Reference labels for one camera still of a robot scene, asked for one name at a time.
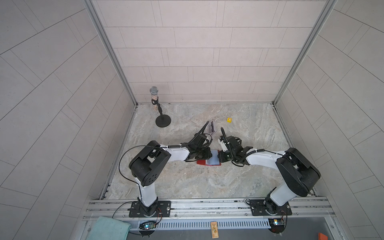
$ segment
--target wall tile grout line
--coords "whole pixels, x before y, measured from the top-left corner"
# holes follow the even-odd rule
[[[52,26],[54,26],[54,25],[58,24],[59,22],[65,21],[67,18],[70,18],[71,16],[69,16],[69,17],[66,17],[66,18],[64,18],[64,19],[63,19],[63,20],[61,20],[61,21],[58,21],[57,23],[53,24]],[[29,38],[27,38],[26,40],[28,40],[28,39],[30,39],[30,38],[32,38],[32,37],[34,37],[34,36],[36,36],[37,34],[39,34],[39,33],[43,32],[43,31],[40,31],[40,32],[38,32],[38,33],[34,34],[33,36],[30,36],[30,37],[29,37]],[[13,47],[11,47],[11,48],[7,49],[6,51],[8,51],[8,50],[11,50],[12,48],[14,48],[14,47],[16,47],[16,46],[18,46],[18,45],[22,44],[22,43],[23,43],[23,42],[25,42],[26,40],[22,41],[21,43],[18,43],[18,44],[16,44],[15,46],[13,46]]]

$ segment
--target black cable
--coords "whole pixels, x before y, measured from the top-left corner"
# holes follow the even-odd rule
[[[121,204],[121,205],[116,209],[116,211],[113,213],[112,218],[115,216],[115,213],[119,210],[119,208],[121,208],[124,204],[127,204],[127,203],[133,203],[133,202],[130,201],[130,202],[125,202],[125,203]]]

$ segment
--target microphone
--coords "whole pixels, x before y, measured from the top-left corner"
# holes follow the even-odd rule
[[[151,93],[151,101],[153,104],[153,110],[158,110],[160,113],[160,116],[156,118],[156,125],[158,127],[166,127],[170,124],[171,120],[168,115],[163,114],[163,110],[160,107],[159,103],[159,96],[157,95],[159,93],[159,90],[156,86],[152,86],[149,89],[149,92]]]

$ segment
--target metal enclosure edge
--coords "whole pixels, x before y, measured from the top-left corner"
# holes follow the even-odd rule
[[[290,71],[288,72],[287,77],[285,78],[283,84],[281,85],[281,88],[279,92],[276,94],[275,99],[272,101],[274,105],[276,105],[283,95],[284,91],[287,89],[289,83],[291,82],[293,76],[295,75],[297,69],[299,69],[300,64],[302,63],[304,57],[307,55],[309,49],[311,48],[314,40],[316,39],[317,35],[319,34],[321,28],[323,27],[324,23],[328,19],[329,15],[331,14],[333,10],[333,6],[337,0],[327,0],[325,3],[319,17],[317,18],[315,24],[313,25],[313,28],[305,41],[303,47],[301,48],[299,55],[297,56],[295,62],[293,63]]]
[[[91,2],[91,0],[83,0],[83,3],[84,3],[84,6],[85,6],[85,9],[87,10],[90,18],[91,18],[91,21],[101,39],[101,42],[103,43],[103,45],[105,46],[106,48],[106,51],[108,53],[108,55],[111,57],[111,61],[112,61],[112,64],[113,64],[113,67],[115,68],[117,74],[119,75],[120,77],[120,80],[122,81],[125,89],[127,90],[127,92],[129,93],[129,96],[131,97],[132,99],[132,102],[134,103],[134,105],[137,106],[137,101],[136,101],[136,98],[132,92],[132,89],[129,87],[129,84],[128,84],[128,81],[127,81],[127,78],[125,77],[124,75],[124,72],[122,71],[122,68],[120,66],[120,63],[113,51],[113,48],[112,48],[112,45],[111,43],[109,42],[108,40],[108,37],[107,37],[107,34],[105,33],[104,31],[104,28],[100,22],[100,19],[96,13],[96,10]]]

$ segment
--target white wall tile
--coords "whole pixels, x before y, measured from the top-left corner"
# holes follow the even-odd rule
[[[173,28],[119,28],[127,48],[175,48]]]
[[[0,118],[3,118],[34,89],[34,86],[2,58],[0,79]]]
[[[69,239],[77,218],[59,215],[48,236],[48,240]]]
[[[122,70],[129,83],[147,82],[143,67],[122,67]]]
[[[163,21],[161,20],[159,1],[151,1],[151,3],[152,3],[153,16],[155,18],[156,26],[163,26]]]
[[[259,94],[258,102],[272,102],[276,98],[276,94]]]
[[[91,41],[66,60],[55,71],[55,75],[72,93],[75,93],[102,61],[100,52],[95,43]]]
[[[101,105],[108,113],[111,113],[123,90],[124,86],[119,76],[116,75],[99,99]]]
[[[79,129],[66,115],[57,114],[2,187],[39,196]]]
[[[67,105],[76,115],[85,121],[105,88],[100,76],[96,71],[93,71],[71,99],[69,99]]]
[[[287,1],[279,27],[313,27],[324,1]]]
[[[211,83],[173,83],[175,94],[209,94]]]
[[[37,87],[41,80],[34,74],[11,50],[0,55],[9,65],[11,65],[20,75],[30,84]]]
[[[264,64],[266,55],[268,54],[269,48],[263,48],[262,53],[260,55],[259,62],[257,63],[257,66],[262,66]]]
[[[317,167],[320,167],[323,164],[326,164],[327,162],[329,162],[330,160],[332,160],[331,156],[329,155],[329,153],[326,153],[324,156],[317,159],[315,163]]]
[[[133,88],[137,94],[149,94],[149,89],[152,86],[156,86],[159,90],[159,94],[169,94],[169,88],[167,83],[132,83]]]
[[[219,66],[257,66],[261,48],[221,48]]]
[[[370,225],[371,222],[352,191],[349,189],[343,176],[338,171],[335,163],[329,161],[318,169],[321,172],[333,199],[336,203],[339,203],[337,204],[337,207],[343,215],[347,225],[349,227]]]
[[[305,142],[305,146],[308,148],[308,151],[310,152],[313,159],[319,159],[321,156],[327,153],[323,143],[319,139],[316,132],[313,130],[304,113],[300,113],[299,116],[297,116],[297,118],[293,121],[293,123],[295,124],[301,138]]]
[[[83,166],[75,162],[74,160],[70,159],[67,156],[64,156],[63,159],[60,161],[60,164],[64,167],[67,167],[71,169],[72,171],[80,174],[81,170],[83,169]]]
[[[106,26],[156,26],[151,1],[98,0]]]
[[[229,83],[217,83],[216,94],[227,93],[227,94],[239,94],[248,93],[251,83],[246,82],[229,82]]]
[[[65,204],[82,208],[107,152],[95,144]]]
[[[64,107],[61,109],[61,112],[69,117],[69,119],[71,119],[74,123],[76,123],[77,126],[81,127],[83,125],[84,121],[67,105],[64,105]]]
[[[363,24],[356,32],[356,34],[352,37],[352,39],[348,42],[348,44],[345,46],[343,52],[348,55],[356,46],[356,44],[360,41],[360,39],[364,36],[364,34],[368,31],[369,28],[370,26]]]
[[[384,128],[382,81],[356,64],[339,82],[339,86],[381,129]]]
[[[285,90],[284,94],[281,96],[281,101],[290,116],[292,116],[299,108],[299,104],[297,104],[290,91]]]
[[[299,104],[311,125],[325,113],[325,109],[304,84],[304,82],[300,83],[297,87],[293,97]]]
[[[178,48],[229,48],[232,28],[175,28]]]
[[[278,3],[279,4],[277,5],[275,15],[273,16],[271,27],[277,27],[277,25],[280,21],[280,18],[281,18],[281,14],[283,13],[286,1],[279,1]]]
[[[152,82],[188,82],[187,67],[150,67]]]
[[[362,23],[333,10],[320,31],[320,36],[339,50],[343,50]]]
[[[0,158],[16,165],[72,96],[51,75],[0,121]]]
[[[316,133],[348,184],[372,176],[366,163],[331,118],[325,121]]]
[[[319,68],[319,66],[317,66],[308,56],[305,56],[297,70],[297,75],[299,75],[301,80],[310,90],[315,88],[324,74],[323,70],[321,70],[321,68]]]
[[[212,66],[213,56],[213,48],[168,48],[170,66]]]
[[[109,146],[112,143],[113,136],[115,135],[116,129],[119,126],[120,120],[122,118],[123,113],[117,106],[112,109],[112,112],[103,127],[103,130],[100,133],[100,138]]]
[[[94,108],[65,153],[70,159],[84,166],[107,119]]]
[[[116,70],[113,67],[111,59],[106,57],[99,65],[101,71],[104,73],[107,81],[110,83],[112,79],[116,76]]]
[[[15,168],[15,166],[0,161],[0,183],[3,183],[4,180],[8,177],[8,175],[12,172],[12,170]]]
[[[234,67],[193,67],[194,82],[231,82]]]
[[[122,38],[120,28],[118,27],[106,27],[104,28],[109,42],[113,48],[126,48],[124,40]]]
[[[233,28],[231,48],[278,48],[285,30],[286,28]]]
[[[221,94],[183,94],[184,103],[195,103],[195,102],[220,102]]]
[[[33,14],[29,6],[25,3],[24,0],[12,0],[17,8],[23,13],[25,18],[28,20],[29,23],[33,26],[33,28],[37,32],[41,32],[44,30],[43,25],[40,23],[40,21],[37,19],[37,17]]]
[[[0,204],[31,209],[37,197],[0,187]]]
[[[216,26],[217,1],[159,1],[163,26]]]
[[[347,138],[372,124],[372,120],[331,79],[318,91],[316,98]]]
[[[346,11],[348,16],[384,31],[384,3],[381,0],[356,0]]]
[[[276,94],[280,89],[281,83],[257,82],[253,93]]]
[[[83,3],[76,0],[25,0],[25,2],[45,28],[84,9]]]
[[[125,67],[164,66],[160,48],[119,48],[119,54]]]
[[[291,67],[299,52],[299,48],[270,48],[263,66]]]
[[[372,225],[367,226],[359,226],[359,227],[351,227],[349,228],[355,238],[360,237],[379,237],[376,229]]]
[[[370,28],[349,53],[349,56],[373,75],[384,80],[384,33]]]
[[[381,160],[382,157],[380,154],[383,141],[384,132],[381,131],[355,146],[357,152],[364,159],[365,163],[369,166],[381,184],[384,183],[384,176],[381,174],[384,169],[384,163]]]
[[[2,238],[13,239],[27,216],[29,209],[0,204],[0,231]]]
[[[71,16],[71,19],[86,43],[97,36],[97,31],[93,26],[87,10],[84,9],[83,11],[76,13]]]
[[[370,138],[371,136],[375,135],[376,133],[380,132],[381,129],[375,124],[372,123],[368,127],[364,128],[360,132],[358,132],[356,135],[351,137],[349,139],[349,142],[353,145],[356,146],[357,144],[361,143],[362,141]]]
[[[0,9],[0,53],[37,33],[11,0],[2,1]]]
[[[287,28],[280,48],[302,48],[312,28]]]
[[[14,239],[47,239],[77,177],[77,173],[58,165]]]
[[[94,196],[95,198],[99,196],[118,152],[119,144],[116,141],[112,141],[111,147],[108,150],[95,181],[92,184],[91,190],[89,191],[89,195]]]
[[[225,1],[217,1],[216,27],[223,26]]]
[[[280,113],[281,118],[283,119],[283,123],[288,131],[288,134],[291,135],[296,130],[291,116],[289,116],[288,111],[286,110],[282,101],[279,101],[276,107]]]
[[[40,79],[45,79],[79,49],[80,44],[68,24],[61,21],[17,45],[12,51]]]
[[[375,176],[370,176],[370,177],[364,178],[364,179],[362,179],[360,181],[351,183],[349,185],[349,187],[350,187],[350,189],[352,190],[353,193],[361,192],[361,191],[364,191],[364,190],[367,190],[367,189],[371,189],[371,188],[374,188],[374,187],[378,187],[378,186],[381,186],[381,184],[380,184],[379,180]]]
[[[320,36],[316,38],[308,51],[308,56],[336,83],[355,64],[352,59]]]
[[[380,237],[384,236],[383,224],[380,222],[380,217],[377,215],[376,206],[380,205],[381,199],[384,197],[383,186],[368,189],[355,194],[360,205],[371,220],[375,230],[378,232]]]
[[[256,102],[259,94],[223,94],[222,102]]]
[[[270,27],[277,4],[277,1],[227,1],[223,26]]]

